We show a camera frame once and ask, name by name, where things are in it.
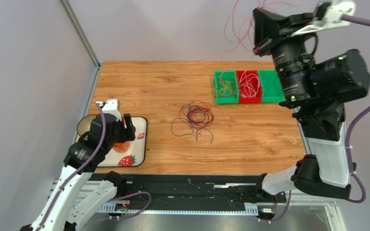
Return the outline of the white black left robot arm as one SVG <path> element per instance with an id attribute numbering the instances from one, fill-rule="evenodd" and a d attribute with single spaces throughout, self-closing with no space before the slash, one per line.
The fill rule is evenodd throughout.
<path id="1" fill-rule="evenodd" d="M 103 112 L 94 116 L 89 129 L 69 147 L 58 183 L 40 215 L 21 230 L 79 231 L 108 200 L 125 196 L 127 179 L 110 171 L 89 196 L 74 206 L 82 187 L 113 146 L 135 140 L 135 131 L 130 114 L 124 114 L 122 119 Z"/>

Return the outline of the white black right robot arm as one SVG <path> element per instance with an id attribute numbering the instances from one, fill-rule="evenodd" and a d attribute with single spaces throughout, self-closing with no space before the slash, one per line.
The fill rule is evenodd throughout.
<path id="1" fill-rule="evenodd" d="M 370 73 L 358 49 L 316 63 L 305 42 L 315 32 L 299 35 L 314 20 L 312 13 L 283 16 L 266 9 L 253 10 L 254 53 L 270 55 L 280 81 L 282 107 L 294 110 L 306 154 L 290 168 L 264 173 L 256 188 L 275 195 L 298 189 L 303 193 L 349 199 L 351 171 L 356 164 L 346 153 L 347 102 L 367 96 Z"/>

